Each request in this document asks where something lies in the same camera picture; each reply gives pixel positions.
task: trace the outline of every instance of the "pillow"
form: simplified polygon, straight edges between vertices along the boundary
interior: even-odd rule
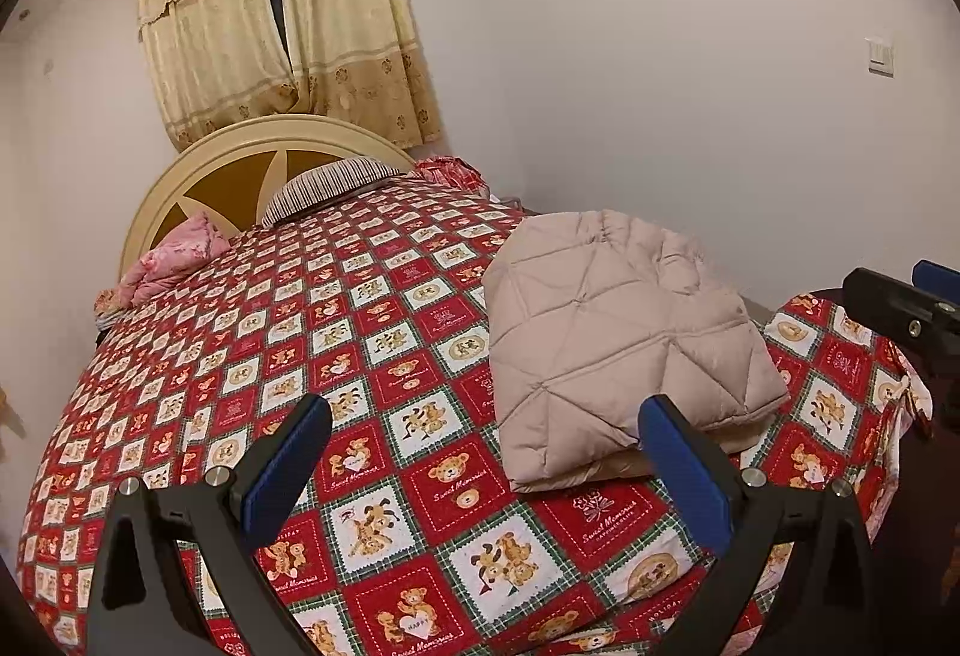
[[[392,178],[387,178],[386,180],[377,180],[376,183],[367,183],[366,185],[359,186],[355,191],[349,191],[348,193],[342,193],[339,196],[335,196],[332,199],[327,201],[322,201],[319,204],[311,204],[309,207],[304,207],[299,212],[294,212],[293,215],[285,215],[281,217],[280,220],[272,225],[272,228],[278,229],[280,226],[285,226],[287,223],[299,223],[304,218],[309,217],[310,215],[315,215],[317,212],[322,210],[328,210],[330,207],[335,207],[338,204],[343,204],[344,201],[349,201],[350,199],[357,198],[358,196],[366,195],[367,193],[373,193],[378,188],[384,188],[391,183]]]
[[[356,191],[357,188],[389,177],[399,177],[402,173],[366,156],[317,166],[294,177],[277,191],[263,213],[261,223],[264,228],[274,228],[281,220],[308,207],[333,201],[339,196]]]

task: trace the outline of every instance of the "red fabric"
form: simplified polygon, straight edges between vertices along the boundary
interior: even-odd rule
[[[20,587],[55,640],[83,653],[93,563],[121,479],[198,482],[313,392],[330,401],[333,437],[256,558],[320,653],[651,648],[707,562],[661,484],[521,497],[499,463],[480,278],[521,217],[397,180],[248,231],[127,313],[70,398],[24,519]],[[856,355],[837,344],[854,335],[837,308],[808,302],[808,312],[800,300],[767,332],[793,398],[750,461],[791,485],[843,474],[871,512],[888,487],[867,452],[880,440],[877,389],[899,372],[877,340]],[[181,557],[217,643],[247,653],[198,551]],[[769,608],[783,558],[743,627]],[[574,629],[594,632],[544,645]]]
[[[480,172],[467,161],[453,155],[435,155],[417,161],[416,168],[411,174],[436,185],[461,188],[470,195],[490,198],[490,187]]]

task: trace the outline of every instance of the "beige floral curtain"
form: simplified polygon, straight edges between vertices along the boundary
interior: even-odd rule
[[[301,112],[363,126],[399,147],[440,137],[408,0],[283,0]]]
[[[176,148],[298,100],[270,0],[138,0],[140,37]]]

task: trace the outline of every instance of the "striped pillow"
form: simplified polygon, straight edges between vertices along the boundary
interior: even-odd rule
[[[339,196],[381,182],[389,177],[399,177],[403,172],[373,158],[347,158],[332,164],[317,166],[294,177],[277,191],[261,221],[264,228],[274,228],[278,222],[296,215],[308,207],[331,202]]]

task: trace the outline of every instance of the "blue gripper pad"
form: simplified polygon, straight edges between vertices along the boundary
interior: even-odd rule
[[[274,434],[258,439],[240,459],[232,510],[251,551],[277,539],[330,441],[332,427],[328,402],[307,394]]]
[[[640,447],[653,462],[693,539],[719,558],[733,538],[730,499],[707,469],[698,449],[678,428],[675,418],[683,421],[688,432],[694,431],[668,397],[652,396],[643,402],[637,415]],[[699,439],[710,442],[702,435]],[[722,463],[726,465],[723,472],[733,471],[722,450],[714,448],[721,453]]]
[[[919,260],[913,267],[912,279],[914,287],[960,305],[960,272],[930,260]]]

